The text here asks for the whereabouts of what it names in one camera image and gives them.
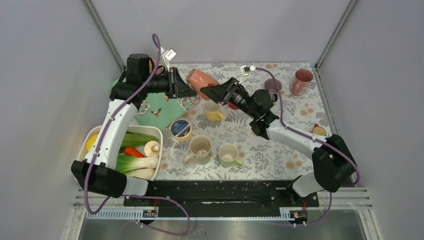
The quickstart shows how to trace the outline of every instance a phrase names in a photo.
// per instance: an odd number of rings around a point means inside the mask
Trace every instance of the green mug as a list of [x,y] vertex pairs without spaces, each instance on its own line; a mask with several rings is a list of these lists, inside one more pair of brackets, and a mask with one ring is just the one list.
[[230,167],[232,165],[242,167],[244,165],[243,161],[237,158],[239,156],[239,150],[231,143],[226,143],[219,147],[218,155],[219,161],[224,167]]

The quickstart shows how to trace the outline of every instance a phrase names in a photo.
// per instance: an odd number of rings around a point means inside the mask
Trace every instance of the floral tablecloth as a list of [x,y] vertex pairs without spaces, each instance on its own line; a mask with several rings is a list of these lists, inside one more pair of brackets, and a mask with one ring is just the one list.
[[[230,77],[240,79],[240,66],[243,64],[174,64],[185,79],[191,69],[199,69],[218,82],[224,83]],[[284,121],[289,125],[308,132],[315,124],[325,128],[330,135],[329,121],[325,113],[315,80],[309,85],[306,93],[295,96],[289,91],[295,72],[298,69],[311,70],[309,63],[254,63],[256,67],[270,70],[282,83],[284,102]],[[257,89],[264,89],[265,80],[270,76],[255,71],[243,82],[243,86],[251,95]],[[249,123],[251,118],[240,110],[233,110],[228,105],[221,108],[225,118],[223,121],[210,122],[206,119],[202,101],[189,109],[181,119],[192,124],[193,136],[206,135],[213,143],[212,158],[206,165],[183,163],[189,153],[189,142],[175,140],[169,128],[163,130],[163,152],[160,170],[156,180],[288,180],[312,171],[312,161],[298,151],[279,142],[266,140],[254,135]],[[272,112],[280,115],[279,101],[274,103]],[[225,143],[237,146],[239,158],[244,166],[224,167],[219,162],[218,148]]]

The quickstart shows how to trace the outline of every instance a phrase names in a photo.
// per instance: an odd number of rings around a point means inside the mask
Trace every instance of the metal floor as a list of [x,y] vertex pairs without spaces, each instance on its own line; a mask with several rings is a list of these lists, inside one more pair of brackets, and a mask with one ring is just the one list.
[[[314,220],[322,212],[310,210]],[[359,215],[354,210],[332,210],[327,218],[307,227],[281,227],[275,221],[193,221],[194,230],[187,236],[172,236],[135,221],[85,219],[79,240],[365,240]],[[172,232],[183,232],[187,223],[179,220],[157,220],[151,224]]]

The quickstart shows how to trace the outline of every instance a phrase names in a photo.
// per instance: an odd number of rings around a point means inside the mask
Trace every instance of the yellow mug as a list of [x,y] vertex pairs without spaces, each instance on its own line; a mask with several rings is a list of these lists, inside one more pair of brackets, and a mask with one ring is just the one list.
[[221,105],[212,100],[207,101],[203,105],[204,115],[211,122],[224,120],[224,115],[220,109]]

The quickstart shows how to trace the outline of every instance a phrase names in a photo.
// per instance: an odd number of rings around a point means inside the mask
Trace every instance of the carrot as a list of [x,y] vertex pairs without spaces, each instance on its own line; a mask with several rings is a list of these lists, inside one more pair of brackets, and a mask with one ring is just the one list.
[[143,154],[141,154],[139,151],[137,151],[137,149],[135,149],[132,146],[127,146],[125,148],[125,150],[123,151],[123,154],[125,154],[127,156],[137,157],[137,158],[145,158],[146,157]]

